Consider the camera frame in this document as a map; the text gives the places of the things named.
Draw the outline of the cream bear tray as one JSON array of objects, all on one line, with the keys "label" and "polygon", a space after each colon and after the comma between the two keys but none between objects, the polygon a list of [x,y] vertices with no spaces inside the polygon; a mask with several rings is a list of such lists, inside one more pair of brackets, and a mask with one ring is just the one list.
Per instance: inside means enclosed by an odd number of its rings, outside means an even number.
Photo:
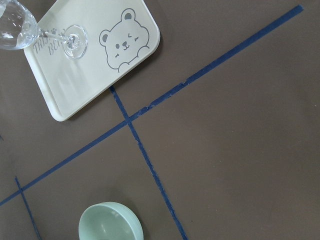
[{"label": "cream bear tray", "polygon": [[63,34],[71,25],[87,33],[85,54],[69,59],[62,44],[39,38],[24,50],[52,117],[69,119],[150,56],[160,30],[143,0],[58,0],[39,26]]}]

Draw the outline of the mint green bowl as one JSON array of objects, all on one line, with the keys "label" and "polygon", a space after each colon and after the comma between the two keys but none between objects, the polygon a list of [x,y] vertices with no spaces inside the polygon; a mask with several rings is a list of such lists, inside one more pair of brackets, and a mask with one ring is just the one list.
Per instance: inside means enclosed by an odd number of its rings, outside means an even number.
[{"label": "mint green bowl", "polygon": [[78,224],[81,240],[143,240],[142,225],[127,206],[102,202],[88,207]]}]

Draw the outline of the clear wine glass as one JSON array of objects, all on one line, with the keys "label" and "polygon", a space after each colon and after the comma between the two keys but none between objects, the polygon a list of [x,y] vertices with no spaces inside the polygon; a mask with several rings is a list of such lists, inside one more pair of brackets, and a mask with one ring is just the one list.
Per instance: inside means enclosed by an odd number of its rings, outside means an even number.
[{"label": "clear wine glass", "polygon": [[64,54],[73,60],[80,59],[88,47],[86,30],[79,25],[69,26],[63,35],[40,28],[34,15],[17,0],[0,2],[0,48],[15,51],[25,49],[39,38],[61,42]]}]

